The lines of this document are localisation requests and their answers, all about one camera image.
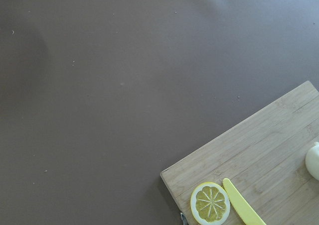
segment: lemon slice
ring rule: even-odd
[[[198,185],[190,197],[191,212],[201,225],[221,225],[229,215],[230,203],[226,191],[218,184]]]

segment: wooden cutting board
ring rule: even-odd
[[[229,178],[268,225],[319,224],[319,181],[306,152],[319,141],[319,92],[305,82],[161,172],[185,214],[200,183]],[[244,224],[231,208],[225,225]]]

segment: knife blade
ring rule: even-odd
[[[266,225],[229,179],[223,179],[223,185],[232,206],[246,225]]]

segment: yellow knife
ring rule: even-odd
[[[229,179],[223,179],[223,185],[232,206],[246,225],[266,225]]]

